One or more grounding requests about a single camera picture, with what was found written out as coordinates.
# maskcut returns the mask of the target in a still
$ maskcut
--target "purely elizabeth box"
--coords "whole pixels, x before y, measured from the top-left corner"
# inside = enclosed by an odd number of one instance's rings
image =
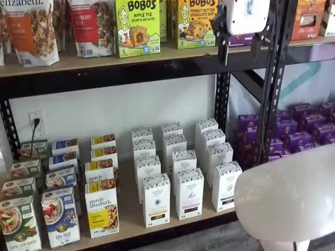
[[[178,173],[176,211],[179,220],[202,214],[203,195],[204,176],[200,168]]]
[[[143,180],[143,215],[146,227],[170,222],[170,187],[167,174]]]
[[[242,169],[237,161],[218,165],[214,171],[211,201],[217,212],[234,207],[234,189]]]

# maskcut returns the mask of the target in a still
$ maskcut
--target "gray floor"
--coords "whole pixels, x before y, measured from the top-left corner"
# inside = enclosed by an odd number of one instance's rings
[[[258,251],[257,241],[239,222],[214,227],[133,251]],[[309,251],[335,251],[335,233],[312,241]]]

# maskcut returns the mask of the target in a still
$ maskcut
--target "yellow bobo's box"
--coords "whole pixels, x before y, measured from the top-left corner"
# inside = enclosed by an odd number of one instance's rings
[[[159,0],[116,0],[120,58],[159,53]]]
[[[177,0],[177,47],[196,48],[215,45],[210,21],[218,11],[218,0]]]

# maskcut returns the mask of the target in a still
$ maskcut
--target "white box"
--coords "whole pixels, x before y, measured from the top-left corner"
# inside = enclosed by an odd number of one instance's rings
[[[195,153],[197,154],[199,166],[201,163],[201,160],[200,160],[201,159],[201,143],[202,143],[201,134],[209,130],[216,130],[218,128],[219,128],[219,124],[216,122],[215,119],[205,119],[205,120],[198,121],[195,123],[194,149],[195,149]]]
[[[133,143],[132,148],[134,153],[135,183],[137,184],[136,160],[139,158],[155,156],[156,143],[155,140],[138,140]]]
[[[167,174],[143,180],[143,214],[146,227],[170,222],[170,180]]]
[[[111,146],[116,146],[114,134],[108,134],[101,137],[91,138],[91,149],[102,149]]]
[[[176,211],[179,220],[203,212],[204,176],[200,168],[178,173]]]
[[[117,149],[116,146],[111,146],[103,149],[96,149],[91,151],[91,161],[106,161],[108,159],[112,160],[112,165],[119,167],[117,159]]]
[[[194,150],[176,151],[172,153],[172,187],[176,195],[176,181],[179,172],[197,168],[197,156]]]
[[[131,131],[132,143],[138,140],[153,140],[152,128],[143,127]]]
[[[161,174],[161,162],[158,155],[136,160],[137,189],[140,204],[143,202],[143,180]]]
[[[207,164],[207,148],[214,144],[222,144],[226,141],[226,136],[221,129],[209,130],[202,134],[202,143],[200,147],[201,151],[201,163],[200,168],[203,171],[204,176],[206,176],[206,164]]]
[[[234,189],[242,169],[237,161],[218,165],[214,170],[211,201],[217,212],[234,207]]]
[[[52,155],[61,155],[65,153],[76,152],[79,157],[78,139],[57,141],[52,144]]]
[[[229,142],[215,144],[207,149],[206,180],[211,188],[213,186],[214,170],[218,165],[232,162],[233,149]]]
[[[114,179],[85,185],[85,200],[91,238],[120,232]]]

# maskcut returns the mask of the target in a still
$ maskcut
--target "white tea box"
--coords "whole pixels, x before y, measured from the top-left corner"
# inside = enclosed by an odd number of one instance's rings
[[[209,130],[202,134],[202,144],[201,144],[201,163],[200,167],[203,174],[206,175],[206,164],[207,164],[207,148],[214,144],[222,144],[226,141],[226,136],[221,129]]]
[[[218,165],[232,162],[233,149],[229,142],[215,144],[207,149],[206,180],[210,188],[213,186],[214,170]]]
[[[57,141],[52,144],[52,155],[61,155],[65,153],[76,152],[79,157],[78,139]]]
[[[139,140],[153,140],[152,128],[143,127],[131,131],[132,143]]]
[[[116,146],[114,134],[107,134],[101,137],[91,138],[91,149],[97,150],[107,147]]]
[[[186,151],[187,141],[183,134],[171,134],[164,137],[163,140],[163,161],[164,170],[168,175],[172,175],[172,153],[177,151]]]
[[[146,227],[170,222],[170,180],[167,174],[143,180],[143,214]]]
[[[158,155],[136,160],[137,188],[140,204],[143,202],[143,180],[161,174],[161,162]]]
[[[179,220],[203,212],[204,176],[200,168],[178,173],[176,211]]]
[[[176,195],[176,181],[179,172],[197,168],[197,156],[194,150],[177,151],[172,153],[172,187]]]
[[[215,168],[211,201],[217,212],[234,207],[235,183],[241,173],[242,169],[237,161]]]
[[[200,165],[201,158],[201,143],[202,143],[202,133],[209,130],[219,129],[219,124],[215,119],[205,119],[195,123],[195,153],[197,154],[198,165]]]

